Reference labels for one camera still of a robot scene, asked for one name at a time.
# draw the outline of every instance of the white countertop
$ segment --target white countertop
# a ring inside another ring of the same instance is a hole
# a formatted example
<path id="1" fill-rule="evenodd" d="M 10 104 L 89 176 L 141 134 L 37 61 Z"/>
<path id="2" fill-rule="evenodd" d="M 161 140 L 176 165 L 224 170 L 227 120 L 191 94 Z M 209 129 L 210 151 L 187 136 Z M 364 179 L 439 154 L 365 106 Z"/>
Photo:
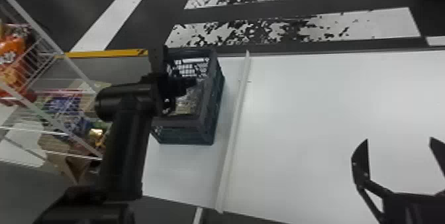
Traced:
<path id="1" fill-rule="evenodd" d="M 445 51 L 253 57 L 224 210 L 286 223 L 375 224 L 350 157 L 371 177 L 435 194 L 429 137 L 445 140 Z"/>

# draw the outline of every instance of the black plastic basket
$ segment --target black plastic basket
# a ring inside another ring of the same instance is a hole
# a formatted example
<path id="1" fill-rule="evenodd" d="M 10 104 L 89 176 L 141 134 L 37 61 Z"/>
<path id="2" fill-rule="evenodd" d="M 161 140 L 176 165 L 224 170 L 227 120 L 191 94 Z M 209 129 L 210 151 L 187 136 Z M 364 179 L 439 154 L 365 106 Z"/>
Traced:
<path id="1" fill-rule="evenodd" d="M 169 50 L 164 62 L 171 76 L 197 78 L 197 85 L 176 98 L 175 111 L 153 120 L 152 134 L 161 144 L 212 145 L 225 80 L 217 53 Z"/>

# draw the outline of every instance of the wire shelf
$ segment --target wire shelf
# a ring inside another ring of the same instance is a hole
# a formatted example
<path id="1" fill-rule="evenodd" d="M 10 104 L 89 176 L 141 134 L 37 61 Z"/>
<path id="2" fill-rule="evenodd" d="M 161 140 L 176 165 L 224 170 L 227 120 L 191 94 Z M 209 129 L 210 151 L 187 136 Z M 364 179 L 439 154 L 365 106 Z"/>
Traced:
<path id="1" fill-rule="evenodd" d="M 89 133 L 99 88 L 15 0 L 0 0 L 0 44 L 0 111 L 9 112 L 0 118 L 0 144 L 49 162 L 100 160 L 103 149 Z M 55 78 L 60 69 L 73 77 Z"/>

